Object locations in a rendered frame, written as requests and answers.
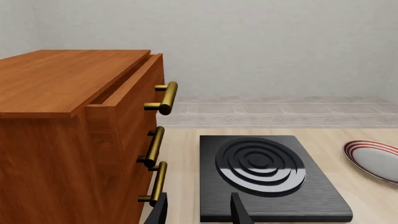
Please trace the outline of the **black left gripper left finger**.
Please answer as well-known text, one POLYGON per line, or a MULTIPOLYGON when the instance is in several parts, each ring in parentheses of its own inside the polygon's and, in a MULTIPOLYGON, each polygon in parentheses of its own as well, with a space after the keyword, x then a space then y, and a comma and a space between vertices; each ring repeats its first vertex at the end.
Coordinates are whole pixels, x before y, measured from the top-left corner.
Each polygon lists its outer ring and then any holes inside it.
POLYGON ((167 194, 161 193, 144 224, 165 224, 167 219, 167 194))

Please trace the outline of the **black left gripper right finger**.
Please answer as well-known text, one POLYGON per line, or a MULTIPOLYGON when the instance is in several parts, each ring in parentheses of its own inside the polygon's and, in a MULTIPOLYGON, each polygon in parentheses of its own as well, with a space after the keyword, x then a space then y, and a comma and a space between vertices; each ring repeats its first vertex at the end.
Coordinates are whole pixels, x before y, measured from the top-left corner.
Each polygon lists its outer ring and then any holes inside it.
POLYGON ((254 224, 237 192, 231 194, 230 210, 233 224, 254 224))

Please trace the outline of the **flat black stove plate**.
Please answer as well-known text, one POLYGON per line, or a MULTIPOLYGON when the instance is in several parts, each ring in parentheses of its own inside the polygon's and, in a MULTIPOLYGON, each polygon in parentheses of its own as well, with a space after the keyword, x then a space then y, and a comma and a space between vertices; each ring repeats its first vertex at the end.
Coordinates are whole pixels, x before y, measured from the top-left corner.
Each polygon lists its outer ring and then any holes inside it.
POLYGON ((259 223, 348 223, 349 205, 295 136, 200 136, 200 220, 231 222, 231 196, 259 223))

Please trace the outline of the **white plate with red rings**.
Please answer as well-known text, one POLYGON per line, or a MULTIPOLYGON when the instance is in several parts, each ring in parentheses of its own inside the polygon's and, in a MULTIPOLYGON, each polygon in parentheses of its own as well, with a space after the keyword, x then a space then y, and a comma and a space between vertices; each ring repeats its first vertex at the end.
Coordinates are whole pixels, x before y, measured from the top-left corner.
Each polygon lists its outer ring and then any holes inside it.
POLYGON ((343 154, 365 173, 398 185, 398 147, 378 141, 354 140, 343 145, 343 154))

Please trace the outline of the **wooden drawer slightly open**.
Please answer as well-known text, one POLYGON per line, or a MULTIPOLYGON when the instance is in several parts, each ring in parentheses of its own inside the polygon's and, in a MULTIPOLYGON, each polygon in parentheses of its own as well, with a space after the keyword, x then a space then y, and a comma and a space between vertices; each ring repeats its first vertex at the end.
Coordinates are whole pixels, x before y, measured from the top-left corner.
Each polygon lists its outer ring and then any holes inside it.
POLYGON ((153 130, 155 111, 145 111, 144 104, 157 101, 154 87, 162 84, 163 55, 148 55, 86 106, 92 135, 123 137, 153 130))

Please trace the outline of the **wooden cabinet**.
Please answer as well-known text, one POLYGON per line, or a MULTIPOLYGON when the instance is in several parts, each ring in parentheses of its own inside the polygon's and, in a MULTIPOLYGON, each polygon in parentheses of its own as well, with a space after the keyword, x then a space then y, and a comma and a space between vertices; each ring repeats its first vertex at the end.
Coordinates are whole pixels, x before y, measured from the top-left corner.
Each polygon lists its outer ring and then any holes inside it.
POLYGON ((38 50, 0 59, 0 224, 118 224, 120 136, 86 106, 149 50, 38 50))

